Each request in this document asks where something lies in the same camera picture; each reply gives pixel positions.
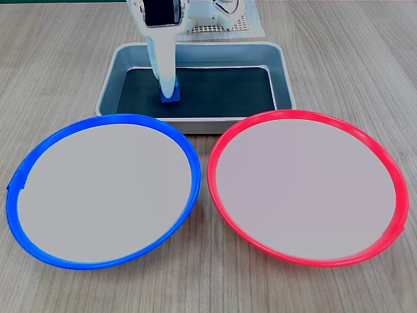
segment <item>blue block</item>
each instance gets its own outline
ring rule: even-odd
[[[175,78],[175,88],[171,98],[166,98],[164,96],[161,90],[161,85],[159,85],[159,92],[161,94],[161,102],[178,102],[180,100],[180,88],[178,85],[178,77]]]

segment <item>red rim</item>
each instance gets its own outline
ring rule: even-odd
[[[237,136],[238,134],[240,134],[247,128],[250,128],[260,123],[278,120],[278,119],[305,119],[308,121],[316,121],[316,122],[324,123],[324,124],[336,127],[338,129],[344,130],[348,134],[359,139],[363,144],[365,144],[368,148],[370,148],[371,151],[373,151],[376,154],[376,156],[381,160],[381,162],[385,165],[394,183],[395,197],[396,197],[395,213],[391,220],[391,223],[388,225],[387,229],[385,230],[381,238],[376,243],[371,245],[369,248],[357,254],[354,254],[352,256],[348,256],[346,258],[339,258],[339,259],[334,259],[334,260],[310,260],[310,259],[305,259],[305,258],[298,258],[295,256],[290,256],[290,255],[272,250],[268,246],[260,243],[253,237],[249,236],[229,216],[226,208],[223,206],[222,200],[220,199],[220,195],[218,194],[217,183],[216,183],[217,164],[218,164],[220,156],[222,155],[223,150],[226,148],[227,144],[235,136]],[[399,169],[398,165],[395,163],[394,159],[388,154],[388,152],[379,143],[377,143],[372,137],[362,132],[359,128],[356,128],[355,126],[352,126],[334,117],[330,117],[330,116],[320,114],[320,113],[315,113],[315,112],[307,112],[307,111],[301,111],[301,110],[271,111],[271,112],[265,112],[265,113],[253,115],[235,124],[220,137],[220,139],[217,141],[216,145],[214,146],[214,149],[210,155],[210,159],[208,160],[207,183],[208,183],[208,189],[210,190],[212,199],[214,201],[214,204],[218,208],[218,211],[223,216],[225,221],[241,237],[243,237],[245,240],[247,240],[249,243],[256,246],[257,248],[270,254],[271,256],[275,256],[285,261],[290,261],[290,262],[301,264],[301,265],[316,266],[316,267],[339,267],[339,266],[353,265],[356,263],[366,261],[370,258],[373,258],[374,256],[380,254],[385,249],[387,249],[399,237],[399,235],[403,232],[405,228],[405,222],[407,220],[407,215],[409,213],[409,193],[407,190],[407,185],[405,183],[401,170]]]

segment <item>red plate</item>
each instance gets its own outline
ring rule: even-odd
[[[240,236],[302,265],[346,266],[380,254],[409,211],[388,152],[360,129],[313,112],[266,112],[235,124],[216,143],[207,179]]]

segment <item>table surface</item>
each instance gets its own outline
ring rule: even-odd
[[[99,271],[36,260],[8,228],[6,187],[44,138],[93,116],[114,50],[143,38],[125,3],[0,5],[0,312],[416,311],[417,2],[257,6],[298,108],[358,126],[396,159],[410,193],[401,237],[352,267],[294,265],[237,236],[203,183],[188,220],[142,258]],[[190,139],[205,182],[218,137]]]

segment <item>metal tray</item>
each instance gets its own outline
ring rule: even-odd
[[[177,68],[263,68],[268,73],[269,90],[273,100],[272,110],[296,108],[283,52],[276,44],[271,42],[181,42],[177,43],[176,60]],[[111,60],[95,114],[118,113],[128,71],[149,70],[150,68],[151,63],[145,43],[125,44],[118,47]],[[238,80],[239,76],[231,83],[238,83]],[[214,114],[210,117],[153,117],[173,125],[184,134],[222,134],[247,116],[219,117]]]

